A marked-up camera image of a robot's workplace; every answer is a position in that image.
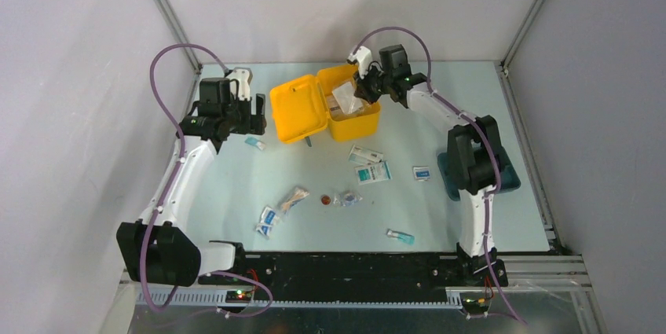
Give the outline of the teal header plastic bag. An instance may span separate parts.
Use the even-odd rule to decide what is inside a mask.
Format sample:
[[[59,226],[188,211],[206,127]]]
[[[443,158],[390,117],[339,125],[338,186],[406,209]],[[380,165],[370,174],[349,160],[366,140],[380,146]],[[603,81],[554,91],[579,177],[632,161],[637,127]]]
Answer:
[[[265,150],[266,144],[258,138],[248,137],[244,141],[246,144],[255,147],[261,151]]]

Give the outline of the yellow medicine kit box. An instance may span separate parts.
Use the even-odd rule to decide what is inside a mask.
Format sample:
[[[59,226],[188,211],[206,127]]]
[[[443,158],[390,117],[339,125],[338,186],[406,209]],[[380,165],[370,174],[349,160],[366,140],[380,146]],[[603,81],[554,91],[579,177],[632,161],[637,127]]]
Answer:
[[[303,75],[270,90],[276,136],[285,144],[301,141],[328,130],[336,141],[351,141],[373,135],[379,126],[381,105],[364,104],[351,116],[332,107],[333,89],[352,82],[356,68],[339,65],[315,75]]]

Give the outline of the cotton swabs bag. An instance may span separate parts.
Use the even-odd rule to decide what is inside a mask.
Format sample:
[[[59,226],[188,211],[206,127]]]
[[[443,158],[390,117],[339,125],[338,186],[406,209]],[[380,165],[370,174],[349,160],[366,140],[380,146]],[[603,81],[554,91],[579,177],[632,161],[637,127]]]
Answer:
[[[283,199],[279,205],[279,210],[281,213],[286,214],[289,210],[294,207],[296,204],[300,203],[306,197],[310,195],[307,189],[296,186],[292,189],[290,193]]]

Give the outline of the tape roll clear bag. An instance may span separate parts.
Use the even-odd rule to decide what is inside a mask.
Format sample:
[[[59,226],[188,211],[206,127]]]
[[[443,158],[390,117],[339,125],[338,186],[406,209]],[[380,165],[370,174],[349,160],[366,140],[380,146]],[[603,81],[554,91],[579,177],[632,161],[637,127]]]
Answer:
[[[362,200],[363,197],[359,193],[353,190],[346,190],[334,195],[333,204],[338,207],[351,207]]]

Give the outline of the clear bag white gauze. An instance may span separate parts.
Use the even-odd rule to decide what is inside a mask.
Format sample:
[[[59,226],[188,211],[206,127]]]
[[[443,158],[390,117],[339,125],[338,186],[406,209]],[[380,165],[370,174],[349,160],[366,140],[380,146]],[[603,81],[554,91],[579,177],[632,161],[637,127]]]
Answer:
[[[352,80],[346,80],[332,90],[332,95],[342,112],[349,116],[364,109],[363,101],[355,96],[356,87]]]

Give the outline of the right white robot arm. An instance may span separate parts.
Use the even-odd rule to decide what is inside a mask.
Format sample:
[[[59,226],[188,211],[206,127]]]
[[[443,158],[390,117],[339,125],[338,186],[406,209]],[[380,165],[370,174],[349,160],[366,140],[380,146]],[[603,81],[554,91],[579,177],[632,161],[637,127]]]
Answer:
[[[456,245],[458,278],[468,285],[484,280],[494,263],[492,210],[501,189],[499,128],[492,116],[474,116],[441,96],[431,82],[432,67],[414,73],[401,45],[380,50],[379,59],[365,46],[348,56],[357,66],[355,96],[369,104],[383,95],[428,119],[447,136],[448,175],[463,204],[461,237]]]

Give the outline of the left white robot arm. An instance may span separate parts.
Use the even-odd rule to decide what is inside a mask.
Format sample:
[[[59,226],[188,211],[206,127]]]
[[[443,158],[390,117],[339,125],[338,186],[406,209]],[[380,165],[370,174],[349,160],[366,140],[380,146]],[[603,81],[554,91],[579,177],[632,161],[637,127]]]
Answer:
[[[215,271],[230,284],[248,274],[240,245],[196,244],[186,233],[195,195],[208,167],[232,134],[265,132],[265,95],[252,94],[252,74],[237,68],[201,79],[199,98],[180,121],[169,166],[148,206],[116,232],[126,270],[135,282],[188,287]]]

